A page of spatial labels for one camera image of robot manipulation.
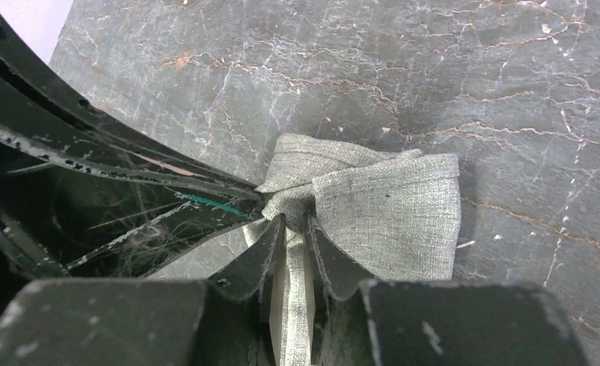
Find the folded cloth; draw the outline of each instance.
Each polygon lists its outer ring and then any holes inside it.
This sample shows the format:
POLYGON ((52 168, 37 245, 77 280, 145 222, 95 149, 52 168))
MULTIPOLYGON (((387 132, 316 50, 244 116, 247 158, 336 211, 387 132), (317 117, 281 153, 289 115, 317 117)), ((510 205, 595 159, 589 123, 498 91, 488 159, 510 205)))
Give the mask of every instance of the folded cloth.
POLYGON ((449 280, 461 209, 455 154, 414 149, 377 152, 352 143, 285 134, 263 185, 264 219, 244 228, 252 245, 268 220, 284 214, 288 259, 279 365, 308 365, 309 331, 302 216, 315 207, 329 238, 385 280, 449 280))

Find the gray marble tabletop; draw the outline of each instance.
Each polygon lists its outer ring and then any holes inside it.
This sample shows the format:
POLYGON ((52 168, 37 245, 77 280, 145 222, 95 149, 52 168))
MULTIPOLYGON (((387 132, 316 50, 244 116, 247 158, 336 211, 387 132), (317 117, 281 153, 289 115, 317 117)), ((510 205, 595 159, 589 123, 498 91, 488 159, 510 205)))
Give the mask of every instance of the gray marble tabletop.
POLYGON ((600 365, 599 0, 75 0, 51 67, 256 184, 280 133, 458 154, 454 276, 544 285, 600 365))

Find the cloth fold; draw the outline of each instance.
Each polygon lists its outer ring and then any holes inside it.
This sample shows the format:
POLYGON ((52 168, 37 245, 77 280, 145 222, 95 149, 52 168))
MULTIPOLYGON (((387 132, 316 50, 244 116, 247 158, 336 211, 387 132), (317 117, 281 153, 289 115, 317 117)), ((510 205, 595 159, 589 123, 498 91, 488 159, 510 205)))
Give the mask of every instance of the cloth fold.
MULTIPOLYGON (((295 266, 287 268, 282 323, 307 321, 306 311, 297 309, 306 303, 299 284, 305 281, 304 258, 291 258, 302 253, 291 246, 302 245, 302 216, 312 207, 334 244, 379 278, 450 279, 461 217, 458 176, 455 154, 377 152, 352 143, 280 136, 266 181, 257 188, 268 198, 264 219, 245 226, 244 234, 250 246, 267 220, 286 215, 288 263, 295 266)), ((278 364, 307 365, 308 333, 298 334, 297 326, 282 329, 278 364)))

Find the gray towel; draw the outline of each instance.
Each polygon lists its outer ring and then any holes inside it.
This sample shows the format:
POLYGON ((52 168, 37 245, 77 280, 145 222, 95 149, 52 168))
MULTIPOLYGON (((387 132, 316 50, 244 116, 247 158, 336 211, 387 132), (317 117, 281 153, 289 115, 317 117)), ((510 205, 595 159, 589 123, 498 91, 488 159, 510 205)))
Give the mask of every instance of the gray towel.
POLYGON ((369 272, 398 281, 449 280, 461 210, 454 154, 376 152, 351 143, 282 135, 266 182, 264 220, 244 228, 252 245, 285 214, 288 258, 278 364, 310 364, 302 215, 315 204, 329 238, 369 272))

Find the green mark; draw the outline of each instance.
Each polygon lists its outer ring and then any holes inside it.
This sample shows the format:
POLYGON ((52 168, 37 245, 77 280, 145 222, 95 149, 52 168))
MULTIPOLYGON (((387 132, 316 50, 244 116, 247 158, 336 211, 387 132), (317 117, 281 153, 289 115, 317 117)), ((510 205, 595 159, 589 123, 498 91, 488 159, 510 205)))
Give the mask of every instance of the green mark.
POLYGON ((233 207, 227 206, 225 204, 220 204, 219 202, 216 202, 216 201, 208 200, 207 198, 198 197, 193 194, 187 194, 187 193, 181 193, 181 192, 176 192, 176 195, 179 196, 180 198, 184 198, 188 201, 198 202, 199 204, 209 204, 212 207, 216 207, 220 210, 230 212, 231 214, 235 214, 237 216, 244 217, 246 219, 250 218, 249 215, 246 215, 245 213, 243 213, 239 210, 236 210, 233 207))

